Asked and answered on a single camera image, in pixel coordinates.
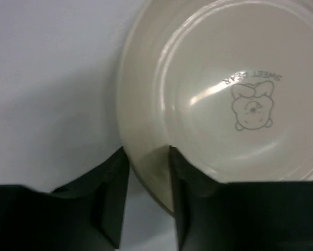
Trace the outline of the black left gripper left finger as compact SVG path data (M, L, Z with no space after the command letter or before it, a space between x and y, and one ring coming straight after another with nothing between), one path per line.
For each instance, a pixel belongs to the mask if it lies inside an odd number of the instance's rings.
M0 250L119 249L129 174L118 149L51 193L0 185Z

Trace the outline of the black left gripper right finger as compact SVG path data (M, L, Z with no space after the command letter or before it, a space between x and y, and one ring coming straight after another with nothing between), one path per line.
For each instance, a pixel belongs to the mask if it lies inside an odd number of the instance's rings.
M175 147L169 167L179 250L313 250L313 181L220 183Z

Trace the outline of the cream plastic plate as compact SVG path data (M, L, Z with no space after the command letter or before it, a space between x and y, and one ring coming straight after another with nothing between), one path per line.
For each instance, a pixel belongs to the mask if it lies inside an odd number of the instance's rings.
M148 1L123 50L117 117L169 214L171 146L222 183L313 180L313 1Z

